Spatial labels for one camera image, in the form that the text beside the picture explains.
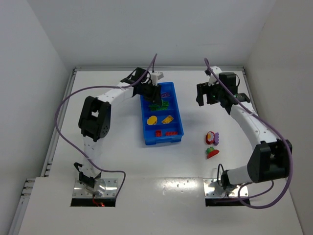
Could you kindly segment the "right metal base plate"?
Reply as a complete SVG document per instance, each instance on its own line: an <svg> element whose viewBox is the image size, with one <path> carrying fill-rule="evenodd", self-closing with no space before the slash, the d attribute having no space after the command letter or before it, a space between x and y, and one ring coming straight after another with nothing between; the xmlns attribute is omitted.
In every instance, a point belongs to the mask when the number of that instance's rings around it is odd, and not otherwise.
<svg viewBox="0 0 313 235"><path fill-rule="evenodd" d="M205 199L237 199L240 187L241 185L236 185L224 189L222 186L220 186L216 178L203 179ZM242 198L249 197L247 186L244 186L240 190L240 196Z"/></svg>

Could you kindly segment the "green striped lego brick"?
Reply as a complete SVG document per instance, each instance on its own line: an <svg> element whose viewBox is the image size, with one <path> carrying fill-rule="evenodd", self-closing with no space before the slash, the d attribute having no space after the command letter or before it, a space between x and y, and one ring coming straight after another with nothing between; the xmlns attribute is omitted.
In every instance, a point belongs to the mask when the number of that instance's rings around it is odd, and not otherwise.
<svg viewBox="0 0 313 235"><path fill-rule="evenodd" d="M169 107L169 101L163 101L161 107Z"/></svg>

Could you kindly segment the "metal base plate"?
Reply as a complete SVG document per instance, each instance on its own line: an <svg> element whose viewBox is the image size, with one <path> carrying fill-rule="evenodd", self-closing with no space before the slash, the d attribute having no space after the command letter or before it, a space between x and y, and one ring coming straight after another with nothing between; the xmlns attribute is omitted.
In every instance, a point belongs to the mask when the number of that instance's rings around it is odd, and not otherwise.
<svg viewBox="0 0 313 235"><path fill-rule="evenodd" d="M237 199L240 187L241 185L236 185L224 189L222 186L220 186L216 178L203 179L205 199ZM249 197L247 186L244 186L240 190L240 196L242 198Z"/></svg>
<svg viewBox="0 0 313 235"><path fill-rule="evenodd" d="M91 199L93 196L97 199L111 199L117 194L117 179L99 178L95 180L94 187L84 185L76 180L72 192L72 198Z"/></svg>

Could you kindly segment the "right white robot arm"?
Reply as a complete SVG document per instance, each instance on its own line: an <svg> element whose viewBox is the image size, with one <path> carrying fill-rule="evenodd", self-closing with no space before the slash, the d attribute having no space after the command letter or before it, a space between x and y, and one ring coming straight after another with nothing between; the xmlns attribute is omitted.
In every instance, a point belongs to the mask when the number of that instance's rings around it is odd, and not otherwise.
<svg viewBox="0 0 313 235"><path fill-rule="evenodd" d="M228 169L221 175L224 189L244 183L261 183L287 178L290 174L290 153L292 145L281 138L255 113L250 99L245 93L238 92L237 75L223 72L214 66L206 70L208 82L197 85L196 101L199 106L219 103L239 124L253 149L248 163L242 167Z"/></svg>

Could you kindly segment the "red white flower lego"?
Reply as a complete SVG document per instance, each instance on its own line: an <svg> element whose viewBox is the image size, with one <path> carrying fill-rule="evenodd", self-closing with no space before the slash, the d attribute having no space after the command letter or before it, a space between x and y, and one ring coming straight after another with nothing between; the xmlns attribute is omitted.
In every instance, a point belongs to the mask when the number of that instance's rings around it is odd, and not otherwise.
<svg viewBox="0 0 313 235"><path fill-rule="evenodd" d="M213 144L215 141L215 133L212 131L207 132L206 137L205 137L205 142L207 144Z"/></svg>

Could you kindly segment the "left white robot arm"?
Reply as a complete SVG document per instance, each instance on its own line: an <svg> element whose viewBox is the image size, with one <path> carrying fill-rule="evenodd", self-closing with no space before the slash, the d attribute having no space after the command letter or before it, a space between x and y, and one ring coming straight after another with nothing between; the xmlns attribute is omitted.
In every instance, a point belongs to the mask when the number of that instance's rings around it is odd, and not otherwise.
<svg viewBox="0 0 313 235"><path fill-rule="evenodd" d="M86 159L83 164L74 166L79 171L79 181L86 189L96 195L100 195L100 190L104 189L101 170L95 164L101 156L104 137L110 130L112 108L137 94L154 104L161 104L158 81L163 77L162 72L136 68L118 83L117 88L85 99L78 126L83 136Z"/></svg>

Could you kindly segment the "yellow oval lego piece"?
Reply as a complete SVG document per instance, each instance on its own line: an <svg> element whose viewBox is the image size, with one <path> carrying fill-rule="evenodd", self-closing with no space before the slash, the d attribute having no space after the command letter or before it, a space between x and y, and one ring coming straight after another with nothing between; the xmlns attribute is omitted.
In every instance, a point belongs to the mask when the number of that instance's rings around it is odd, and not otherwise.
<svg viewBox="0 0 313 235"><path fill-rule="evenodd" d="M147 121L147 125L156 125L157 124L157 116L150 116Z"/></svg>

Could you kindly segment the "purple square lego brick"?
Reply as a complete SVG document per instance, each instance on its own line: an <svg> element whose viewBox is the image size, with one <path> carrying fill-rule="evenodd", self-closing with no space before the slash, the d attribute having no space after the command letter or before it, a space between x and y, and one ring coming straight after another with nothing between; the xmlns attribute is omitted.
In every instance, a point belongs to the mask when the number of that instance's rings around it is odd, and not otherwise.
<svg viewBox="0 0 313 235"><path fill-rule="evenodd" d="M166 93L162 93L161 94L161 97L170 97L170 93L169 92L166 92Z"/></svg>

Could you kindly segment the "small red lego brick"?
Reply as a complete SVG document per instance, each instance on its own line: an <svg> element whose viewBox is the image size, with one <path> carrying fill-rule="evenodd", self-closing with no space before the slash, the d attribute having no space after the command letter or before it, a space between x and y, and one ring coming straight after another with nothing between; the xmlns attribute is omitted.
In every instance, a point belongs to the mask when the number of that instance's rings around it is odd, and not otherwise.
<svg viewBox="0 0 313 235"><path fill-rule="evenodd" d="M161 130L156 130L155 131L155 136L156 137L162 137L162 131Z"/></svg>

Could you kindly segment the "yellow lego brick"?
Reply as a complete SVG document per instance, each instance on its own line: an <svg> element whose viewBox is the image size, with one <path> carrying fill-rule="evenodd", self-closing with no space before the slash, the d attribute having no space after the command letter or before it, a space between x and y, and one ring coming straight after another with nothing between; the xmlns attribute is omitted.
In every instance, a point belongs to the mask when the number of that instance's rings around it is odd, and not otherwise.
<svg viewBox="0 0 313 235"><path fill-rule="evenodd" d="M171 115L168 115L163 121L162 124L169 124L174 120L174 118Z"/></svg>

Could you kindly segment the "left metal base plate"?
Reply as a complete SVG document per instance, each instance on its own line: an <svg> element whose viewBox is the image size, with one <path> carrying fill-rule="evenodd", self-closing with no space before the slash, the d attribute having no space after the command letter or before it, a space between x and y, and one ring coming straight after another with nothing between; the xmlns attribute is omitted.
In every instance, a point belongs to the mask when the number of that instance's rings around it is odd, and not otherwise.
<svg viewBox="0 0 313 235"><path fill-rule="evenodd" d="M117 179L99 178L95 180L94 187L84 185L76 180L72 192L72 198L91 199L93 196L97 199L111 199L117 194Z"/></svg>

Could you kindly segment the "red half round lego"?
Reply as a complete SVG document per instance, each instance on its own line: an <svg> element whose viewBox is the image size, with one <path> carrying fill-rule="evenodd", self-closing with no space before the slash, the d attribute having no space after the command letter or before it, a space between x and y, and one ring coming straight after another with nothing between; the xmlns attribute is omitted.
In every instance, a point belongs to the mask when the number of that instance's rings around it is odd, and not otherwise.
<svg viewBox="0 0 313 235"><path fill-rule="evenodd" d="M210 159L211 157L217 155L219 153L219 150L214 149L214 150L209 150L207 153L207 159Z"/></svg>

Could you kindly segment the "green small lego brick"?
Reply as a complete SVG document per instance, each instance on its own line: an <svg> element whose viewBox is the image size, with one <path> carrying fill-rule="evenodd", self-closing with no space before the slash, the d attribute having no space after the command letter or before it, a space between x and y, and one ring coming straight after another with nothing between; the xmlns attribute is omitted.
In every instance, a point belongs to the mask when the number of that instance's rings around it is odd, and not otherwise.
<svg viewBox="0 0 313 235"><path fill-rule="evenodd" d="M209 154L210 152L212 152L214 150L215 150L215 148L211 146L211 147L207 148L206 153Z"/></svg>

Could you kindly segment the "blue divided plastic bin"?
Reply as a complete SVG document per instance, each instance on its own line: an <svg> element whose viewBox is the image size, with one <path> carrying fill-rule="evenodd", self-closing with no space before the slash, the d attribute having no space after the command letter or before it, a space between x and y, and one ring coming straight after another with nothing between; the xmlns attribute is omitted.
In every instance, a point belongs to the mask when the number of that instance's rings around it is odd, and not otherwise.
<svg viewBox="0 0 313 235"><path fill-rule="evenodd" d="M171 95L170 97L161 97L162 101L169 101L168 110L150 111L150 108L148 106L153 103L145 100L143 97L140 98L143 137L146 145L180 142L184 135L174 83L163 82L160 83L160 86L161 94L169 92ZM169 124L162 124L162 121L168 115L171 115L174 118L174 120ZM156 125L147 125L146 121L150 116L157 116ZM162 131L162 137L155 136L156 130ZM178 135L165 136L166 132L178 132Z"/></svg>

